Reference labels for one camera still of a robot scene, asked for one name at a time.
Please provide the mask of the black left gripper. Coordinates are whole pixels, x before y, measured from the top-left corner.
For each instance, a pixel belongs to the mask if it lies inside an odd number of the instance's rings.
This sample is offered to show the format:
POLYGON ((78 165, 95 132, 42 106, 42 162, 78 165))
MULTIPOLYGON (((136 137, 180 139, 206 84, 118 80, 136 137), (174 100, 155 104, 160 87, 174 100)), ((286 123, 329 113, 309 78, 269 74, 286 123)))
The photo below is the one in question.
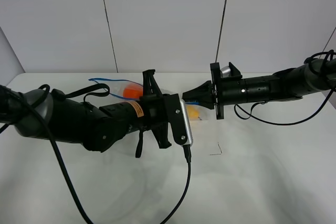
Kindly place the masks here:
POLYGON ((155 70, 150 69, 142 72, 143 96, 140 97, 140 106, 144 112, 144 118, 139 125, 139 141, 135 151, 136 158, 140 158, 143 150, 143 133, 151 131, 160 149, 171 146, 168 140, 168 119, 161 92, 155 78, 155 70))

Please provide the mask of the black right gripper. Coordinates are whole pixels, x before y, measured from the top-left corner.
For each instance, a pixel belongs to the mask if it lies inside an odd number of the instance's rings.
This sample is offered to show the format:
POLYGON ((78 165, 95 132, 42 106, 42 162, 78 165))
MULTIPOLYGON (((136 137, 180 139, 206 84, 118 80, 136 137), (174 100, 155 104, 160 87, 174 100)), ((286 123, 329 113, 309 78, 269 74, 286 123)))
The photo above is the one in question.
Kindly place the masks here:
POLYGON ((216 110, 216 118, 224 118, 224 106, 244 102, 244 81, 241 72, 231 63, 231 76, 222 78, 221 68, 218 62, 211 63, 212 82, 204 82, 197 88, 186 91, 182 99, 186 103, 197 103, 207 109, 216 110))

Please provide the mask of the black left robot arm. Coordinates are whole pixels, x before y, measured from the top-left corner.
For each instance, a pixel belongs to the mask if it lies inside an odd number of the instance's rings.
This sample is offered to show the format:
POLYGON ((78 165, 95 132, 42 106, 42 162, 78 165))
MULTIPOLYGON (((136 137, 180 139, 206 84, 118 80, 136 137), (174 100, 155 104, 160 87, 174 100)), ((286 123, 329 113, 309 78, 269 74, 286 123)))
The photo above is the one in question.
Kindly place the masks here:
POLYGON ((137 158, 142 154, 143 133, 151 131, 159 148, 169 148, 168 126, 172 121, 167 109, 177 101, 177 96, 163 94, 154 73, 154 70, 143 72, 140 99, 99 108, 86 100, 74 101, 74 98, 106 97, 110 88, 104 83, 69 94, 51 90, 47 84, 27 93, 1 86, 1 130, 12 125, 23 137, 81 144, 95 152, 104 152, 127 134, 138 131, 137 158))

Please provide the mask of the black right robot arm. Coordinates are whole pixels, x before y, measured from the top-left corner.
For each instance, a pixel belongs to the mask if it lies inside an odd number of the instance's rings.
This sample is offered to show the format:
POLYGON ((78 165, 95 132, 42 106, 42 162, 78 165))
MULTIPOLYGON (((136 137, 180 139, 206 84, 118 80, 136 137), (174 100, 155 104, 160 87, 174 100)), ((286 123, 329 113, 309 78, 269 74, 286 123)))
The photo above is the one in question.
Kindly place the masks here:
POLYGON ((212 63, 210 69, 211 80, 184 92, 182 97, 187 103, 215 110, 219 120, 224 117, 226 105, 299 100, 335 86, 333 55, 324 59, 313 55, 300 67, 252 78, 243 78, 232 63, 224 68, 218 62, 212 63))

